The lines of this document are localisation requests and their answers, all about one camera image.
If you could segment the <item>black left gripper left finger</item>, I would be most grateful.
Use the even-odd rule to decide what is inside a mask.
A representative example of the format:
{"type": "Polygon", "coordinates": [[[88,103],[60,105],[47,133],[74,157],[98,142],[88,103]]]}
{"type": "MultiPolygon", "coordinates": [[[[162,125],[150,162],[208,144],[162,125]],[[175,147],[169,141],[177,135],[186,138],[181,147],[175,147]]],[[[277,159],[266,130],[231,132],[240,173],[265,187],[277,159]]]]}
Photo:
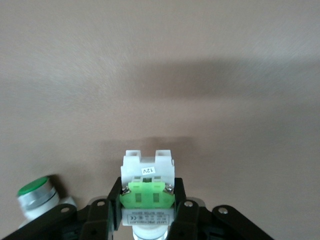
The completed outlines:
{"type": "Polygon", "coordinates": [[[5,240],[112,240],[122,220],[118,177],[106,197],[83,209],[63,203],[4,237],[5,240]]]}

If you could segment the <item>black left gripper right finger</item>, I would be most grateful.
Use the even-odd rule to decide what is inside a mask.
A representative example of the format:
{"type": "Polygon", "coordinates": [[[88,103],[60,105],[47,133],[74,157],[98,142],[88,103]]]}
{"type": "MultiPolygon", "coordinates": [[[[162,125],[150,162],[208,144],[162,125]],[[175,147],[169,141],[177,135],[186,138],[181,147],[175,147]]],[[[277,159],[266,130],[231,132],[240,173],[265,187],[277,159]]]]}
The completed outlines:
{"type": "Polygon", "coordinates": [[[212,210],[186,196],[182,178],[174,179],[175,213],[171,240],[271,240],[272,237],[230,205],[212,210]]]}

